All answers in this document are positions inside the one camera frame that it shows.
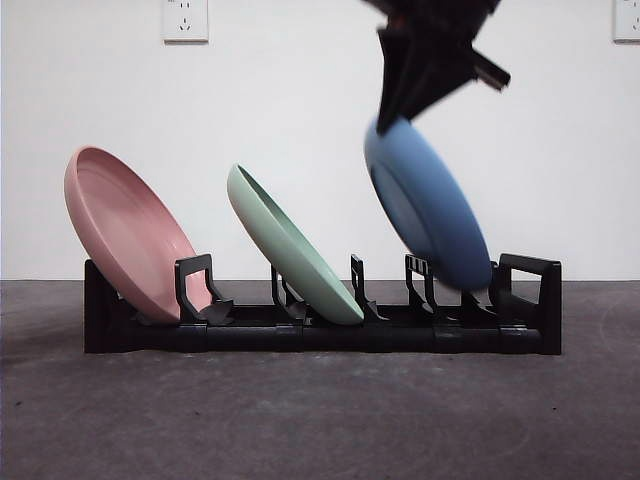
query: concrete floor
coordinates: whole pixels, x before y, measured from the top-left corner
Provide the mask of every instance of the concrete floor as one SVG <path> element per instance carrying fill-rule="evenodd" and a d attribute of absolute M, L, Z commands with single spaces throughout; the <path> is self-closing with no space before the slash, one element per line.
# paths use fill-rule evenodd
<path fill-rule="evenodd" d="M 3 282 L 2 478 L 640 478 L 640 282 L 566 283 L 564 347 L 84 355 L 81 283 Z"/>

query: white wall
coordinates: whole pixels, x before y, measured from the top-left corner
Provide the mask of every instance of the white wall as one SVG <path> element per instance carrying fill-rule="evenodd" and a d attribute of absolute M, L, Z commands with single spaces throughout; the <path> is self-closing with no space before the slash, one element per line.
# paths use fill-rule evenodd
<path fill-rule="evenodd" d="M 211 0 L 208 46 L 165 46 L 160 0 L 5 0 L 2 272 L 81 278 L 62 193 L 80 145 L 136 170 L 220 278 L 266 278 L 227 201 L 245 165 L 342 277 L 400 278 L 403 245 L 364 167 L 382 17 L 358 0 Z M 513 75 L 417 127 L 466 192 L 492 255 L 562 260 L 568 279 L 640 279 L 640 48 L 609 0 L 504 0 L 476 43 Z"/>

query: plate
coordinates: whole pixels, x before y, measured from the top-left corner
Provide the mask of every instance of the plate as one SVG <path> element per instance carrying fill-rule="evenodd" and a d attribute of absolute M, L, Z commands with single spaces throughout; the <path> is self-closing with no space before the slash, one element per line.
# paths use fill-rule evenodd
<path fill-rule="evenodd" d="M 64 193 L 76 233 L 109 283 L 150 321 L 178 323 L 174 265 L 195 252 L 155 193 L 96 147 L 71 157 Z M 187 278 L 187 292 L 197 310 L 211 303 L 203 272 Z"/>
<path fill-rule="evenodd" d="M 354 325 L 362 309 L 331 267 L 240 165 L 229 172 L 227 192 L 247 233 L 287 283 L 326 320 Z"/>
<path fill-rule="evenodd" d="M 434 275 L 462 291 L 485 288 L 492 269 L 487 246 L 462 190 L 437 153 L 404 118 L 365 139 L 374 188 L 396 232 Z"/>

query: blue plate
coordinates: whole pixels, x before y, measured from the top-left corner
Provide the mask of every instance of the blue plate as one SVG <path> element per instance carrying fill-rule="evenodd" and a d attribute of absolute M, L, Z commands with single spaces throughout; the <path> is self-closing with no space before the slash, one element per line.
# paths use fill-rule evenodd
<path fill-rule="evenodd" d="M 487 287 L 491 261 L 478 222 L 425 139 L 404 118 L 383 136 L 374 121 L 364 152 L 378 198 L 407 248 L 429 260 L 435 276 L 451 287 Z"/>

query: power outlet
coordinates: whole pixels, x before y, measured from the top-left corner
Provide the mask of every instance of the power outlet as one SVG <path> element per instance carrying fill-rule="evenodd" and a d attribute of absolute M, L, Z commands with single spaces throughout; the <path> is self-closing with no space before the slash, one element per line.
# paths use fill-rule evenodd
<path fill-rule="evenodd" d="M 163 0 L 167 43 L 209 41 L 208 0 Z"/>
<path fill-rule="evenodd" d="M 640 0 L 615 0 L 613 41 L 640 43 Z"/>

